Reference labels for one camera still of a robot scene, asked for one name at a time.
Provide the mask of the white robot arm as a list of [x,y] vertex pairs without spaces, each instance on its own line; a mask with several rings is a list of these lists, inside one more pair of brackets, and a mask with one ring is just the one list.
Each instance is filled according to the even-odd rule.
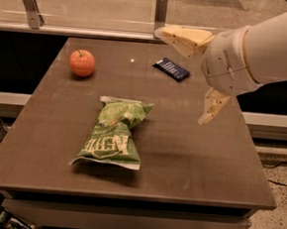
[[287,13],[218,35],[181,26],[158,28],[154,35],[184,57],[202,56],[210,89],[200,125],[211,122],[232,97],[287,81]]

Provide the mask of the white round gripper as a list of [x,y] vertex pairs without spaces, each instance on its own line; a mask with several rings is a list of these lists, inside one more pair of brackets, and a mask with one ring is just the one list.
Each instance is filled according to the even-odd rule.
[[231,96],[249,93],[261,86],[252,77],[245,58],[248,30],[249,26],[245,26],[220,32],[215,37],[210,31],[181,26],[166,26],[155,30],[156,37],[174,47],[184,57],[204,53],[201,67],[208,84],[213,88],[205,94],[199,125],[211,122]]

